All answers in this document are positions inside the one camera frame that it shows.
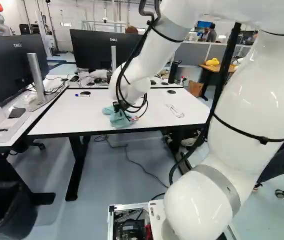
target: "desk leg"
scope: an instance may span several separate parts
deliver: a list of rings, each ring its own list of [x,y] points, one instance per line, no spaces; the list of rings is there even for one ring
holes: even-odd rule
[[[35,206],[50,205],[54,202],[56,197],[54,192],[33,193],[16,172],[14,167],[7,161],[7,158],[2,154],[0,154],[0,181],[20,182],[24,189],[28,192],[30,200]]]
[[[67,202],[75,201],[78,199],[78,190],[82,176],[82,170],[87,155],[88,144],[90,142],[90,136],[84,136],[81,142],[80,137],[69,137],[75,163],[68,184],[65,200]]]
[[[199,83],[204,83],[201,91],[201,98],[203,98],[205,101],[208,101],[208,98],[205,96],[207,88],[210,84],[211,78],[213,76],[213,72],[203,69],[202,74],[199,79]]]
[[[175,130],[172,132],[171,139],[172,142],[168,145],[173,156],[175,162],[179,162],[183,155],[180,152],[181,141],[183,140],[184,133],[182,130]],[[178,168],[182,175],[186,174],[189,171],[188,165],[190,165],[189,161],[185,161],[179,164]]]

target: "teal cloth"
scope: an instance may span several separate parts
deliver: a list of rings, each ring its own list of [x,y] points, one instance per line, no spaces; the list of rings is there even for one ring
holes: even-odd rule
[[[111,126],[116,129],[125,128],[134,123],[134,121],[129,121],[127,119],[127,117],[129,119],[132,119],[131,115],[126,114],[127,116],[126,117],[124,111],[121,109],[118,112],[115,112],[113,106],[108,106],[108,107],[103,108],[102,113],[104,115],[110,115]]]

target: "cardboard box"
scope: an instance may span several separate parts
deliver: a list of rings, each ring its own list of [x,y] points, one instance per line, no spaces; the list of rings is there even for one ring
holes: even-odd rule
[[[200,97],[201,96],[201,92],[202,92],[202,88],[203,88],[203,83],[199,83],[199,82],[194,82],[189,80],[188,81],[188,91],[195,97]]]

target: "wooden desk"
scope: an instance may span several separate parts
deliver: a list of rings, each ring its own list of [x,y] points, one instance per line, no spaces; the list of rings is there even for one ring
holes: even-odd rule
[[[203,68],[202,74],[199,79],[199,83],[203,83],[203,88],[201,91],[201,98],[203,98],[205,101],[208,100],[208,98],[205,96],[205,93],[207,91],[208,85],[210,84],[210,81],[212,80],[214,75],[217,75],[220,71],[220,65],[217,66],[207,66],[205,64],[199,64],[199,67]],[[236,70],[234,69],[234,65],[230,65],[228,69],[229,74],[233,74]]]
[[[204,64],[199,64],[198,66],[203,68],[203,69],[209,70],[210,72],[213,72],[213,73],[218,73],[220,71],[220,65],[217,65],[217,66],[207,66],[207,65],[204,65]],[[234,69],[234,65],[230,65],[230,67],[228,69],[228,72],[229,73],[234,73],[235,71],[236,70]]]

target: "black pole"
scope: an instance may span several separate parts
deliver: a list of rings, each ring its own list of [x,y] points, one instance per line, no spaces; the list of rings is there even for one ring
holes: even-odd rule
[[[225,86],[227,80],[228,80],[228,74],[229,74],[229,67],[231,64],[231,60],[233,58],[233,53],[237,45],[237,40],[239,33],[241,31],[241,23],[236,22],[234,24],[234,27],[231,31],[231,35],[228,38],[227,46],[224,52],[224,56],[222,59],[220,71],[218,72],[216,89],[214,92],[214,99],[213,104],[211,108],[211,112],[215,110],[218,100],[220,98],[220,95],[222,93],[223,87]]]
[[[231,64],[231,60],[232,60],[232,57],[233,57],[234,50],[236,48],[238,35],[239,35],[240,31],[241,31],[241,23],[236,22],[234,24],[232,31],[231,31],[231,35],[230,35],[230,37],[227,41],[227,46],[226,46],[224,56],[223,56],[223,59],[222,59],[220,71],[218,73],[217,85],[216,85],[215,92],[214,92],[214,99],[213,99],[212,107],[211,107],[209,116],[208,116],[208,118],[205,122],[205,126],[202,128],[201,134],[198,136],[195,143],[190,147],[189,151],[184,155],[184,157],[179,162],[177,162],[171,168],[169,175],[168,175],[170,185],[173,184],[173,174],[174,174],[174,171],[179,166],[179,164],[188,160],[188,158],[195,152],[195,150],[204,143],[204,140],[208,135],[210,121],[211,121],[213,113],[214,113],[214,111],[217,107],[217,103],[218,103],[218,100],[221,96],[223,87],[224,87],[224,85],[227,81],[227,78],[228,78],[229,67],[230,67],[230,64]]]

